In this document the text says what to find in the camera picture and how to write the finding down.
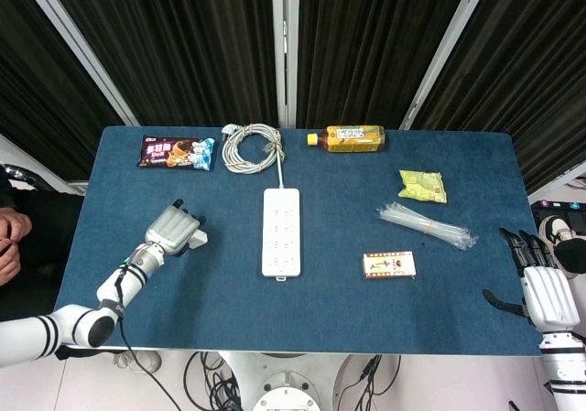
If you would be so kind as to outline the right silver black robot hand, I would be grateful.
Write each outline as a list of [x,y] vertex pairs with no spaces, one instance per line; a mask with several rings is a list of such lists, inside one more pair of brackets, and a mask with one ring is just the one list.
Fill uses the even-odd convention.
[[508,244],[523,289],[520,304],[507,303],[488,289],[484,299],[494,308],[526,318],[541,333],[571,331],[581,322],[570,284],[546,244],[521,230],[499,233]]

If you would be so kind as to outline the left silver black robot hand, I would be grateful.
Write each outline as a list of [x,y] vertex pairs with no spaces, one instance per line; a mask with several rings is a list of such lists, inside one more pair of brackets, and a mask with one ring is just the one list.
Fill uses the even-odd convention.
[[183,200],[175,200],[147,228],[147,243],[158,244],[165,254],[181,256],[188,249],[197,249],[208,242],[201,230],[201,221],[183,207]]

